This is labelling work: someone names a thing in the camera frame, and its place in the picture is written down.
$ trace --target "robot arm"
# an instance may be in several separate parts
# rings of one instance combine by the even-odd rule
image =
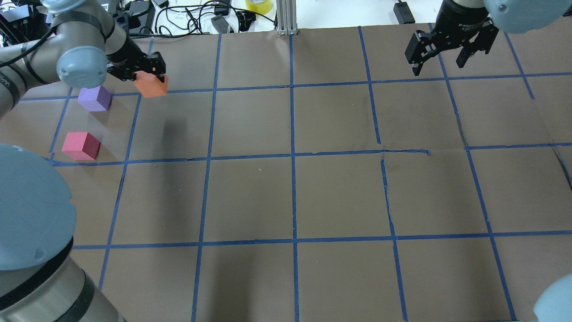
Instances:
[[[443,0],[435,29],[429,33],[417,30],[405,56],[418,76],[429,58],[462,48],[456,62],[463,68],[477,51],[489,53],[499,29],[507,33],[540,29],[571,5],[572,0]]]
[[[164,81],[161,54],[142,52],[96,0],[42,0],[42,4],[55,15],[51,25],[55,36],[12,64],[6,62],[38,41],[0,48],[0,117],[28,89],[59,80],[75,88],[93,88],[103,83],[106,72],[125,81],[143,70]]]

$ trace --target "yellow object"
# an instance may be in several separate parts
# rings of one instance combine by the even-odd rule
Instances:
[[[259,14],[267,14],[272,9],[271,0],[246,0],[247,9],[258,12]]]

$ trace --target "white surface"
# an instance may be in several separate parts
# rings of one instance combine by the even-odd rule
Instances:
[[[171,0],[169,1],[169,5],[199,5],[205,2],[206,0]],[[397,25],[398,21],[393,12],[396,2],[397,0],[297,0],[296,17],[298,28],[313,29]],[[407,0],[407,4],[415,17],[415,21],[418,23],[435,22],[441,3],[442,0]],[[246,8],[245,0],[232,0],[231,4],[236,8]],[[274,19],[275,14],[276,0],[272,0],[272,10],[270,10],[266,16]],[[217,33],[210,23],[212,17],[212,14],[203,17],[201,24],[204,32]],[[186,14],[169,12],[169,18],[180,26],[186,25],[188,21]],[[235,31],[238,31],[238,22],[232,11],[225,19]],[[158,25],[167,26],[173,34],[185,33],[183,30],[172,28],[172,24],[166,20],[164,12],[159,17]],[[273,29],[274,26],[271,22],[259,17],[251,26],[250,32],[269,31]]]

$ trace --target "colored block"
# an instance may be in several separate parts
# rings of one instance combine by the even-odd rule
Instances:
[[[95,160],[100,145],[100,141],[88,132],[69,132],[62,152],[74,160]]]
[[[90,112],[104,112],[111,103],[111,94],[103,86],[82,88],[77,102]]]
[[[169,78],[165,75],[165,82],[162,83],[157,76],[146,72],[137,72],[135,87],[141,92],[144,98],[167,95]]]

